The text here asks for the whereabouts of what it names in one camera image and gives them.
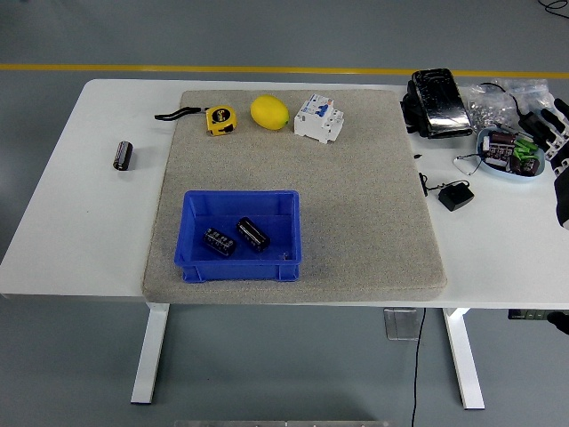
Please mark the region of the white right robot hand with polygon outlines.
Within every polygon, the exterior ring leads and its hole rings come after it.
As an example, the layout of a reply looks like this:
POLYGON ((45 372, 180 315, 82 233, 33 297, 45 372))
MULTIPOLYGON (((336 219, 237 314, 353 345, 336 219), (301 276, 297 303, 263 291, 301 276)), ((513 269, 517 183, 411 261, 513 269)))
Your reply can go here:
POLYGON ((555 175, 556 214, 559 224, 568 229, 568 104, 554 99, 556 111, 542 109, 540 115, 529 114, 533 140, 544 151, 555 175))

